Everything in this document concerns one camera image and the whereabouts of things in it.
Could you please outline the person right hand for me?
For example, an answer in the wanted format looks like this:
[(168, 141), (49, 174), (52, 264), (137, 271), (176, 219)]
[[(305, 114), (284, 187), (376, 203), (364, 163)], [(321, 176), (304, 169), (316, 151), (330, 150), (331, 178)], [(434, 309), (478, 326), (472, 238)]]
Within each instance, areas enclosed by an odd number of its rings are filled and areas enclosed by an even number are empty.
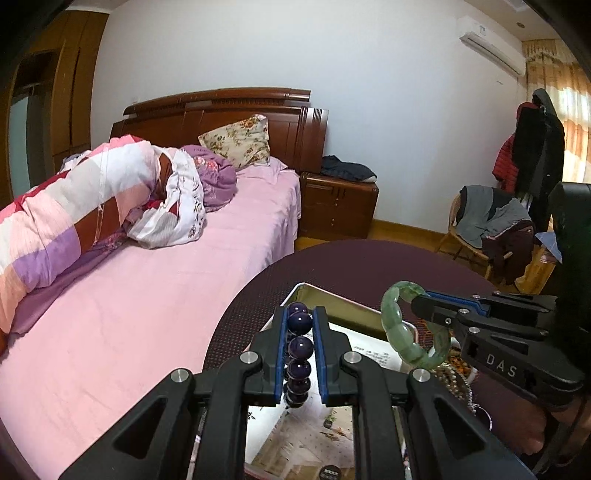
[[(545, 411), (520, 397), (488, 375), (478, 373), (472, 383), (475, 399), (490, 414), (494, 434), (516, 454), (532, 455), (542, 450), (547, 424)], [(582, 399), (575, 398), (568, 409), (553, 412), (554, 418), (571, 425)], [(561, 454), (577, 453), (590, 436), (590, 403), (587, 403)]]

